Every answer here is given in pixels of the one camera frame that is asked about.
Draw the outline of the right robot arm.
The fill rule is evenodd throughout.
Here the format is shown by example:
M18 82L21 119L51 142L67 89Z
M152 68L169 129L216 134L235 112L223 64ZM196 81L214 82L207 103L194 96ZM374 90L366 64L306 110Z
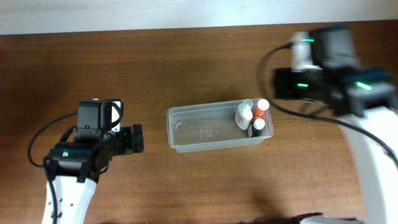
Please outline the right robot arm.
M292 65L275 71L278 100L332 110L356 163L366 223L397 222L397 94L391 75L363 68L351 32L340 26L296 32Z

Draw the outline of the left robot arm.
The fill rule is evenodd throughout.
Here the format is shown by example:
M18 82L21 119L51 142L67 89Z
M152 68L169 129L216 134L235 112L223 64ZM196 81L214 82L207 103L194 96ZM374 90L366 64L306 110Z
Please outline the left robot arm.
M77 124L42 161L47 178L43 223L83 223L112 158L144 151L142 126L121 126L120 99L81 101L76 115Z

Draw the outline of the black bottle white cap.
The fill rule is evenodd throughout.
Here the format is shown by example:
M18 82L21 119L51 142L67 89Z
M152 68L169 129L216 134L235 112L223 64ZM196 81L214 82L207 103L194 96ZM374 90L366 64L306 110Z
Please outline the black bottle white cap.
M265 127L265 121L262 118L256 119L248 127L248 137L249 138L259 137L264 127Z

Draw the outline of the white spray bottle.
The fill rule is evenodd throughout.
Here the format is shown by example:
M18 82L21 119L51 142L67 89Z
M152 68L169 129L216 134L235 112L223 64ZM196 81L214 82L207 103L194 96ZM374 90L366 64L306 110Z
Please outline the white spray bottle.
M242 130L247 130L251 123L253 117L252 107L253 101L250 99L245 99L242 103L238 105L235 115L235 122Z

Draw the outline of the clear plastic container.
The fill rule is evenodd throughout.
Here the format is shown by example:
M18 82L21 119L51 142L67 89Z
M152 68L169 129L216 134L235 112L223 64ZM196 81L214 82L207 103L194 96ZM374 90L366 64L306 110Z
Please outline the clear plastic container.
M243 100L180 106L167 111L169 145L179 153L209 151L262 143L274 135L271 113L263 115L265 126L257 137L249 137L235 121Z

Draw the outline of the orange bottle white cap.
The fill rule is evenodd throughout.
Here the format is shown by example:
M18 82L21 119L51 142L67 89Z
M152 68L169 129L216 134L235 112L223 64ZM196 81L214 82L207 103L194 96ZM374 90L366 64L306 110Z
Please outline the orange bottle white cap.
M256 109L254 110L251 122L253 123L255 120L262 118L269 107L270 103L266 99L260 99L256 104Z

